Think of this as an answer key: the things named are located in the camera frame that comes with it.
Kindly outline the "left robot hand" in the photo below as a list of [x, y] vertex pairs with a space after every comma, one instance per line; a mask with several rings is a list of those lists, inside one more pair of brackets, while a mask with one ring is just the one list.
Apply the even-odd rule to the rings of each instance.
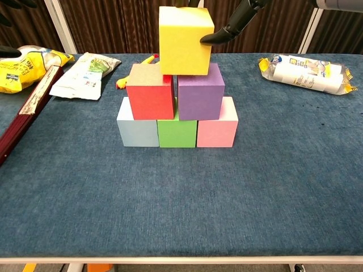
[[[1, 3], [9, 8], [18, 10], [22, 9], [22, 6], [26, 6], [32, 9], [37, 8], [36, 2], [32, 0], [1, 0]], [[1, 14], [1, 25], [5, 27], [12, 27], [12, 23], [3, 14]], [[22, 53], [20, 50], [12, 48], [10, 46], [1, 45], [1, 58], [17, 58], [21, 55]]]

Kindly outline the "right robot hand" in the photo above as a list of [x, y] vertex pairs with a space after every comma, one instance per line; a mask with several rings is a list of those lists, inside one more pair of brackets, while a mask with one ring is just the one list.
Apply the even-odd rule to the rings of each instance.
[[[207, 9], [198, 7], [199, 3], [199, 1], [189, 1], [185, 6], [182, 1], [175, 1], [174, 7], [160, 10], [159, 21], [173, 27], [210, 28], [212, 26], [210, 15]], [[241, 1], [227, 24], [219, 31], [201, 37], [199, 43], [203, 46], [213, 46], [235, 39], [267, 3], [268, 1]]]

